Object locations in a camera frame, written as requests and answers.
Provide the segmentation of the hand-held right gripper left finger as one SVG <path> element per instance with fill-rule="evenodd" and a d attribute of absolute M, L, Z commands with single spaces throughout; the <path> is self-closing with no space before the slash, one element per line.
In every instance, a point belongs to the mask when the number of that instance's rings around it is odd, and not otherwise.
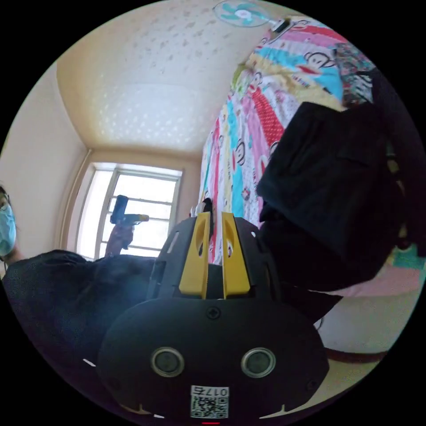
<path fill-rule="evenodd" d="M 210 213 L 200 213 L 190 220 L 189 246 L 178 288 L 185 296 L 205 299 L 209 265 Z"/>

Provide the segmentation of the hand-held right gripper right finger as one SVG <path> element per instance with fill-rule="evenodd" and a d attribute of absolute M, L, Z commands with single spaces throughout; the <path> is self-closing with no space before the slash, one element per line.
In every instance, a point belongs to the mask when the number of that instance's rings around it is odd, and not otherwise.
<path fill-rule="evenodd" d="M 245 296 L 250 291 L 250 282 L 234 216 L 231 213 L 223 212 L 221 222 L 224 298 Z"/>

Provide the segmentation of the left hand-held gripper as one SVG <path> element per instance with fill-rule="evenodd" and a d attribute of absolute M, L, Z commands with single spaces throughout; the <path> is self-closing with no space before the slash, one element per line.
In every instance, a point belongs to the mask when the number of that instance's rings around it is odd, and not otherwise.
<path fill-rule="evenodd" d="M 142 223 L 149 221 L 150 217 L 146 214 L 123 214 L 118 215 L 112 213 L 110 215 L 110 223 L 113 225 L 119 225 L 123 227 L 134 226 L 134 223 Z"/>

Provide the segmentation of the person's left hand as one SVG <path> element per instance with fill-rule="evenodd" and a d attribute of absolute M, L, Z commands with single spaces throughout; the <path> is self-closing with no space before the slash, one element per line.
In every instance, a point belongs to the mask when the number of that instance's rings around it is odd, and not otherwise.
<path fill-rule="evenodd" d="M 133 241 L 134 226 L 116 224 L 106 244 L 105 257 L 117 256 Z"/>

